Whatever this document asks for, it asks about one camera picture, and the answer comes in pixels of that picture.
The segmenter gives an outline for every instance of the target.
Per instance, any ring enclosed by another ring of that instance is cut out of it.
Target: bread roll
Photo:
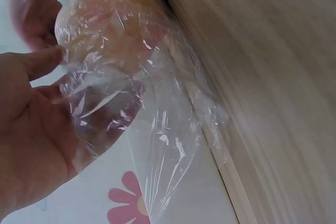
[[[68,63],[109,64],[133,75],[159,45],[166,24],[162,0],[71,0],[57,17],[55,35],[69,51]]]

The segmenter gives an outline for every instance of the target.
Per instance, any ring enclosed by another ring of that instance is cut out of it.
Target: flower sticker
[[[111,224],[150,224],[147,209],[141,194],[138,179],[134,172],[126,172],[121,179],[123,185],[133,194],[113,188],[109,191],[109,199],[116,203],[127,204],[109,210],[107,217]]]

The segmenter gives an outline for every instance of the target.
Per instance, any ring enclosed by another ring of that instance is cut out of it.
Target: clear plastic bag
[[[137,0],[71,0],[70,6],[56,35],[68,50],[62,92],[81,140],[73,163],[80,172],[126,131],[151,222],[157,223],[205,135],[221,150],[225,108],[166,9],[152,11]],[[73,10],[88,15],[76,17]],[[148,141],[137,141],[137,133]]]

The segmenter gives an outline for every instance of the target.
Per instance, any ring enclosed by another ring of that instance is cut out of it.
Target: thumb
[[[20,62],[23,63],[29,80],[33,81],[52,72],[60,63],[64,49],[61,46],[20,55]]]

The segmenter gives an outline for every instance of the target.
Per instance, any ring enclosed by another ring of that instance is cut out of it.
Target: wooden surface
[[[230,113],[241,224],[336,223],[335,2],[169,0]]]

